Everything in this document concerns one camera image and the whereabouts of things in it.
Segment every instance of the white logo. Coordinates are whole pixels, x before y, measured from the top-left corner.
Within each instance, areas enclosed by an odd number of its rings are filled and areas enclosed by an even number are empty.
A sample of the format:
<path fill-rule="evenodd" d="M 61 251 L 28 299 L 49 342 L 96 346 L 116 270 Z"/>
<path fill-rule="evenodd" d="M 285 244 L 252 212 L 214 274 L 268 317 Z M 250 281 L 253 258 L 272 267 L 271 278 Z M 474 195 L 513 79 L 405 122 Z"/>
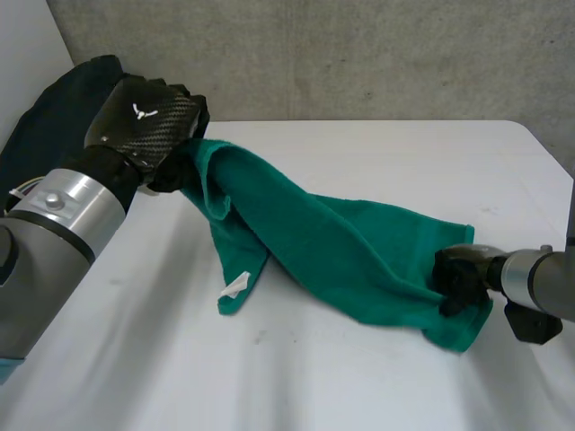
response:
<path fill-rule="evenodd" d="M 139 110 L 135 103 L 132 103 L 132 108 L 134 108 L 134 112 L 136 112 L 137 119 L 144 119 L 145 117 L 152 117 L 153 115 L 157 114 L 157 110 L 153 110 L 152 112 L 143 112 Z"/>

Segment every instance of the cable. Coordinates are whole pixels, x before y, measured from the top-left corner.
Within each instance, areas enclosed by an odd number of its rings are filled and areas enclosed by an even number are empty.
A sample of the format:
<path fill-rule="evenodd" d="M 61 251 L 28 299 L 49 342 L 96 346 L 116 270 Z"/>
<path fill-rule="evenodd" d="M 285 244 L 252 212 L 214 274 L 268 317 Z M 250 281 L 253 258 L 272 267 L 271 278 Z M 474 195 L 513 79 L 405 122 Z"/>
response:
<path fill-rule="evenodd" d="M 20 186 L 18 186 L 16 189 L 22 191 L 22 189 L 26 189 L 27 187 L 31 186 L 31 185 L 35 185 L 37 182 L 40 182 L 44 177 L 36 177 L 36 178 L 32 178 L 31 180 L 27 180 L 26 182 L 22 183 Z"/>

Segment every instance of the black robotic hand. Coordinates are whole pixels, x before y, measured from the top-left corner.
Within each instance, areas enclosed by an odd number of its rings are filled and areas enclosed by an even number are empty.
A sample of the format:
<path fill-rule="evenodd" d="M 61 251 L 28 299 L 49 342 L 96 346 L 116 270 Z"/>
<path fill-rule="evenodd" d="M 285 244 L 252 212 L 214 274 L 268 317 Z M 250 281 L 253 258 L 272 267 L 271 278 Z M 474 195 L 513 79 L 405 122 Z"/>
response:
<path fill-rule="evenodd" d="M 203 137 L 209 122 L 204 96 L 183 85 L 130 76 L 121 80 L 93 120 L 84 146 L 105 146 L 122 154 L 155 191 L 180 189 L 189 170 L 178 148 Z"/>

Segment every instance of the gray concrete wall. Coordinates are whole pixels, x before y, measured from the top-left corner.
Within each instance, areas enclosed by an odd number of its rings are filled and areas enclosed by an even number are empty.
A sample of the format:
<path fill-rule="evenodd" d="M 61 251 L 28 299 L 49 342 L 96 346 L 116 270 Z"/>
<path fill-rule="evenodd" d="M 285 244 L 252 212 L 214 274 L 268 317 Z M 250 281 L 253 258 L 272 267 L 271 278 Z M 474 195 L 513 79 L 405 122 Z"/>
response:
<path fill-rule="evenodd" d="M 72 59 L 119 56 L 213 119 L 511 119 L 575 172 L 573 0 L 49 0 Z"/>

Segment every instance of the metal cylinder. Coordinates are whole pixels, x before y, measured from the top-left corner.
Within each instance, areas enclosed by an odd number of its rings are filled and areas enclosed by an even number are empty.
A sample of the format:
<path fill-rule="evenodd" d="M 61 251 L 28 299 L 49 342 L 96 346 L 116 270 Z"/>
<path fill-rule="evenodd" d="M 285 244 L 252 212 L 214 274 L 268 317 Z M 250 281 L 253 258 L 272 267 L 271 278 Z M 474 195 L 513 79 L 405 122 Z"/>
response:
<path fill-rule="evenodd" d="M 536 262 L 547 254 L 548 251 L 518 250 L 507 257 L 501 271 L 501 288 L 507 298 L 532 310 L 541 311 L 533 297 L 529 275 Z"/>
<path fill-rule="evenodd" d="M 126 213 L 118 199 L 100 182 L 80 172 L 55 169 L 8 216 L 40 225 L 44 223 L 42 218 L 48 219 L 53 222 L 50 226 L 56 233 L 93 261 L 122 224 Z"/>

